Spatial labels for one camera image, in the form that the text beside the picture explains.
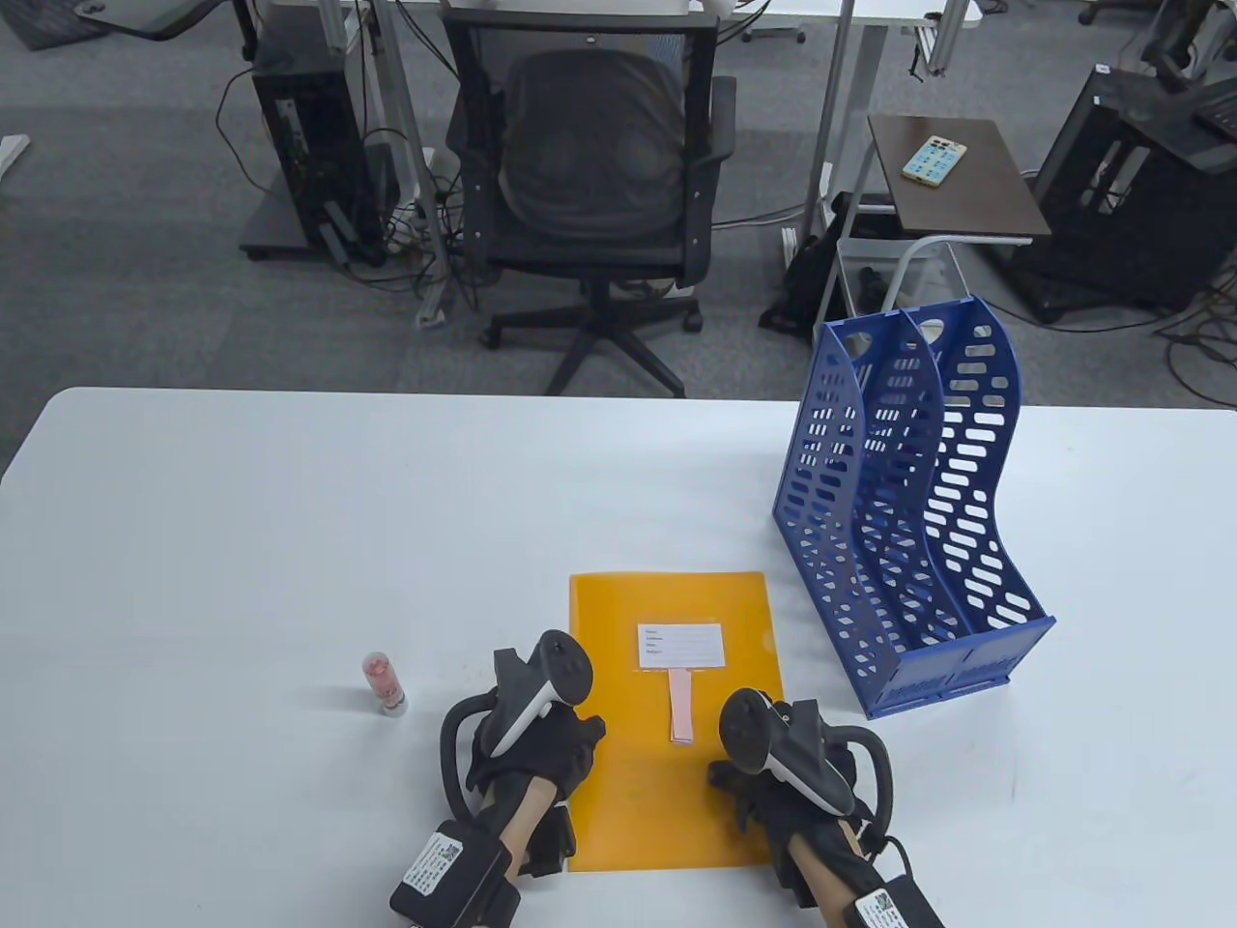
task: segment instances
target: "tracker device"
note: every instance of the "tracker device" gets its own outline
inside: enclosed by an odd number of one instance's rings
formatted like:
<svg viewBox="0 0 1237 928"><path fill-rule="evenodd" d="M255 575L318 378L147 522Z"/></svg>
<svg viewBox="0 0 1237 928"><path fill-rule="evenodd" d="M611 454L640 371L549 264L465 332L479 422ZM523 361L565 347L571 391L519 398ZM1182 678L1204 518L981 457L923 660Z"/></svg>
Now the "tracker device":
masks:
<svg viewBox="0 0 1237 928"><path fill-rule="evenodd" d="M576 707L593 690L593 663L570 635L547 631L527 661L515 648L494 652L497 685L463 699L443 719L439 762L443 791L454 819L443 822L391 895L391 908L419 928L506 928L520 906L520 892L506 879L511 853L500 840L524 802L531 776L492 782L474 812L460 787L460 725L485 713L477 726L474 763L510 751L554 703ZM575 831L567 806L553 806L528 840L520 874L547 876L563 870L575 854Z"/></svg>
<svg viewBox="0 0 1237 928"><path fill-rule="evenodd" d="M743 773L769 771L830 815L849 818L860 801L836 767L825 758L830 744L857 744L872 757L877 803L871 820L882 839L893 815L893 770L884 742L873 731L855 725L828 725L815 699L787 705L773 703L755 689L736 690L721 709L722 747Z"/></svg>

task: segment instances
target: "hand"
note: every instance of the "hand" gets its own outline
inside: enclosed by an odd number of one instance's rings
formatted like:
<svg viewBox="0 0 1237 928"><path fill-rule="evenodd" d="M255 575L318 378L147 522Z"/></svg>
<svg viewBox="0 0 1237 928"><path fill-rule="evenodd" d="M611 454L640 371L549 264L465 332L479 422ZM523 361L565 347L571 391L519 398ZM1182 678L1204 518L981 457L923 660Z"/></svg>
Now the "hand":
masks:
<svg viewBox="0 0 1237 928"><path fill-rule="evenodd" d="M825 757L854 788L856 768L850 749L830 745ZM884 885L876 869L861 856L855 843L860 818L841 819L830 815L768 771L752 776L741 772L730 761L709 765L709 784L735 796L740 828L746 830L750 820L763 825L778 881L784 888L795 892L800 904L810 902L805 900L808 886L802 882L803 877L798 872L798 857L790 854L790 841L797 835L856 896L866 896Z"/></svg>
<svg viewBox="0 0 1237 928"><path fill-rule="evenodd" d="M567 799L593 770L597 741L605 737L606 725L593 716L580 721L562 703L553 703L544 718L534 719L520 740L499 757L481 752L479 737L473 739L473 766L465 784L487 797L477 822L492 829L511 851L507 880L515 882L524 867L529 841L549 829L550 850L538 860L528 860L534 876L554 872L562 866L559 854L575 853L575 838L569 822L555 823L543 817L555 802ZM565 812L562 814L567 822Z"/></svg>
<svg viewBox="0 0 1237 928"><path fill-rule="evenodd" d="M597 742L605 735L606 724L600 716L580 721L570 707L552 703L546 716L534 719L520 740L499 757L484 756L474 736L473 766L464 784L484 794L503 775L523 773L548 780L562 802L589 776Z"/></svg>

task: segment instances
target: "computer tower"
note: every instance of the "computer tower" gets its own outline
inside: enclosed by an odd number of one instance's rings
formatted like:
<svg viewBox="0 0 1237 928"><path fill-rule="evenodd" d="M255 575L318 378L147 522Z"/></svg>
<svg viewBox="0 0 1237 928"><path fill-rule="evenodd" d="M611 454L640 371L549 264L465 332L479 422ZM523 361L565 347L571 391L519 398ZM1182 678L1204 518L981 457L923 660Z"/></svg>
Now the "computer tower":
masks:
<svg viewBox="0 0 1237 928"><path fill-rule="evenodd" d="M1154 78L1107 66L1087 78L1032 183L1053 235L1003 254L1044 322L1097 303L1179 312L1237 247L1237 171L1196 170L1139 129L1165 120L1195 131Z"/></svg>
<svg viewBox="0 0 1237 928"><path fill-rule="evenodd" d="M380 110L364 89L355 25L350 37L349 53L333 54L317 6L271 4L252 79L306 240L376 266L400 183L392 137L372 132Z"/></svg>

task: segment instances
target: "yellow folder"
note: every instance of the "yellow folder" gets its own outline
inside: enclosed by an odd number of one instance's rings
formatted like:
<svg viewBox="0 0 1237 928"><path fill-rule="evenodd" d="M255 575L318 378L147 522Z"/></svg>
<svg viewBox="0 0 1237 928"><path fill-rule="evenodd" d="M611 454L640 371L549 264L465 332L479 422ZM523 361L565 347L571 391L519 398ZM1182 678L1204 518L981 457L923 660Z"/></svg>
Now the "yellow folder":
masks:
<svg viewBox="0 0 1237 928"><path fill-rule="evenodd" d="M721 625L726 666L691 672L695 741L670 741L666 671L642 671L637 626ZM581 574L571 578L571 635L593 659L580 718L600 715L606 737L571 797L578 850L570 870L674 870L762 864L760 828L740 833L732 799L705 781L724 758L721 707L736 689L782 698L764 575Z"/></svg>

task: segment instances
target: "brown tabletop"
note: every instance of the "brown tabletop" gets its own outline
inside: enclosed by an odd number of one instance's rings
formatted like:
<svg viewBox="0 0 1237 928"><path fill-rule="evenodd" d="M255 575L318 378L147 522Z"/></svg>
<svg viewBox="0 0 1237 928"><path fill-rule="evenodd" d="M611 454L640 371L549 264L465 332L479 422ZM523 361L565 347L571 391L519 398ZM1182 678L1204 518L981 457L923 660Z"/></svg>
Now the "brown tabletop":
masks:
<svg viewBox="0 0 1237 928"><path fill-rule="evenodd" d="M898 219L908 235L1050 235L996 122L944 116L867 118ZM902 176L929 136L966 146L940 187Z"/></svg>

